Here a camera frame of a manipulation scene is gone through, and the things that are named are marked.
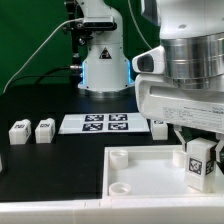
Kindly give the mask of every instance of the green background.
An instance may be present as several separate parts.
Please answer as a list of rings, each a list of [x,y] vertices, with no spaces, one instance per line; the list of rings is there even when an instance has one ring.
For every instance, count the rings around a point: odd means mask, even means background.
[[[124,54],[132,59],[148,50],[137,33],[127,0],[105,0],[119,10],[124,20]],[[152,46],[159,45],[159,29],[141,16],[141,1],[131,0],[138,25]],[[63,0],[0,0],[0,93],[9,78],[26,62],[51,32],[68,19]],[[70,65],[71,38],[59,31],[19,75],[42,75]],[[35,78],[16,84],[34,83]],[[43,83],[64,83],[68,78],[45,79]]]

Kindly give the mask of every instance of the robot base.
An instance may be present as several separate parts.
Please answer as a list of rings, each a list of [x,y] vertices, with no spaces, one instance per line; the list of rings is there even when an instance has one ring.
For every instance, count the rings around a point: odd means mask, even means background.
[[[120,91],[108,91],[108,92],[99,92],[99,91],[92,91],[88,89],[84,89],[79,86],[79,94],[89,96],[92,98],[97,98],[97,99],[113,99],[113,98],[118,98],[126,95],[132,95],[135,94],[135,88],[134,88],[134,83],[129,85],[126,89],[122,89]]]

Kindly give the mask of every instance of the white box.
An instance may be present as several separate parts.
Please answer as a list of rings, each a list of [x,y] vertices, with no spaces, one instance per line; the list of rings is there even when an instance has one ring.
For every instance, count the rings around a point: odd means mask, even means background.
[[[35,130],[36,143],[51,143],[55,134],[55,121],[51,118],[41,120]]]
[[[17,121],[9,131],[11,145],[25,144],[31,135],[31,122],[29,120]]]
[[[215,161],[211,160],[211,148],[217,143],[198,138],[187,143],[185,182],[205,192],[212,191],[215,181]]]
[[[151,120],[150,126],[153,140],[168,139],[168,125],[166,122]]]

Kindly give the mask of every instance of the white platform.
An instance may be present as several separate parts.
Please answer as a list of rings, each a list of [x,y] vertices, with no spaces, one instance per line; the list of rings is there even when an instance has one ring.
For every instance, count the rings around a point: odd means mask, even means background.
[[[224,176],[217,168],[212,193],[183,182],[183,168],[172,165],[172,151],[181,146],[122,147],[129,166],[111,170],[106,148],[103,198],[57,202],[0,203],[0,224],[222,224]],[[130,184],[126,196],[109,196],[113,182]]]
[[[71,114],[65,115],[59,130],[59,134],[105,132],[149,132],[149,127],[140,113]]]
[[[126,169],[115,170],[110,167],[109,153],[114,149],[127,150],[129,164]],[[108,194],[109,186],[116,182],[131,186],[131,194],[125,197],[200,197],[221,196],[224,194],[224,176],[216,168],[216,181],[211,194],[188,187],[184,182],[185,168],[173,165],[173,151],[182,151],[181,146],[151,147],[113,147],[106,148],[104,163],[103,196]]]

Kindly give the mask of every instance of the white robot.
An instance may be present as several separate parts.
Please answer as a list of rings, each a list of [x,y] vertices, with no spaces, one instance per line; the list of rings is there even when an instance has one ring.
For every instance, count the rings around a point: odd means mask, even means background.
[[[185,179],[204,191],[206,183],[198,182],[193,169],[204,169],[206,176],[211,160],[223,160],[224,1],[142,0],[142,12],[161,26],[161,45],[133,59],[141,73],[136,79],[139,111],[149,119],[218,133],[218,145],[197,139],[187,146],[186,173],[193,171],[193,177]]]
[[[79,44],[86,41],[88,47],[88,56],[82,63],[83,81],[78,85],[80,92],[99,98],[126,94],[134,83],[130,63],[123,53],[120,13],[104,0],[74,0],[74,4],[84,15],[76,24],[76,30],[81,32]]]

